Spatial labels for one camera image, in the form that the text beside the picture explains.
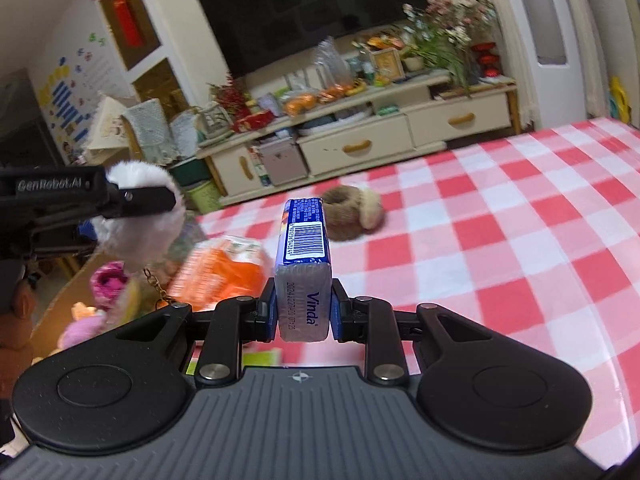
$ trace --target black television screen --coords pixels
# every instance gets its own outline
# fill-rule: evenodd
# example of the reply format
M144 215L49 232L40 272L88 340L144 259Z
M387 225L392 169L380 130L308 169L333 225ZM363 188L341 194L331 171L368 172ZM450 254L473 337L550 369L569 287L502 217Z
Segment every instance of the black television screen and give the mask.
M200 0L233 76L339 38L401 20L425 0Z

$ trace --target orange package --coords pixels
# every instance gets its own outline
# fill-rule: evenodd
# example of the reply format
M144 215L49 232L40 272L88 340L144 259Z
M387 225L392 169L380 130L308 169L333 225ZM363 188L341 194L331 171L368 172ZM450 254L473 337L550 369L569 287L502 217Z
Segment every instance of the orange package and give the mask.
M195 311L212 310L227 298L259 296L268 264L257 240L226 235L206 240L193 248L167 292Z

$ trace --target picture frame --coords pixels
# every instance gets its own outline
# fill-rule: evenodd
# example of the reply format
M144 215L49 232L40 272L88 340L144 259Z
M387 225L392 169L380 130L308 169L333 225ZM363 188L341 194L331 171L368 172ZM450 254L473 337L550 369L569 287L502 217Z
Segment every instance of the picture frame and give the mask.
M400 54L393 48L386 48L377 52L371 52L371 62L376 70L386 75L391 81L404 79L404 68L400 61Z

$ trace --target gold chain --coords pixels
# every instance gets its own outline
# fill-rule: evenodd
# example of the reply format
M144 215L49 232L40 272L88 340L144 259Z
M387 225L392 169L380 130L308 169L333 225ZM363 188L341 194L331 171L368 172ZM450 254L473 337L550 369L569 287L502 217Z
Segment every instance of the gold chain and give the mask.
M160 301L165 301L167 302L167 304L175 303L174 298L172 298L166 293L166 290L164 290L164 288L162 288L162 285L160 285L160 281L158 281L158 279L151 273L151 271L148 268L145 267L144 273L146 276L146 282L149 285L151 285L155 290L157 290L158 294L160 295L160 299L156 301L156 309L158 308L158 303Z

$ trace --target barcode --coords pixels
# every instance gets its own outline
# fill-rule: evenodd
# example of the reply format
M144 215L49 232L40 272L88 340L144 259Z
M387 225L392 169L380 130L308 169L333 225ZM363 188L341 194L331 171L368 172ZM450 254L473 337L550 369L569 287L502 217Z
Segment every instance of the barcode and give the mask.
M324 258L322 222L291 224L287 234L287 260Z

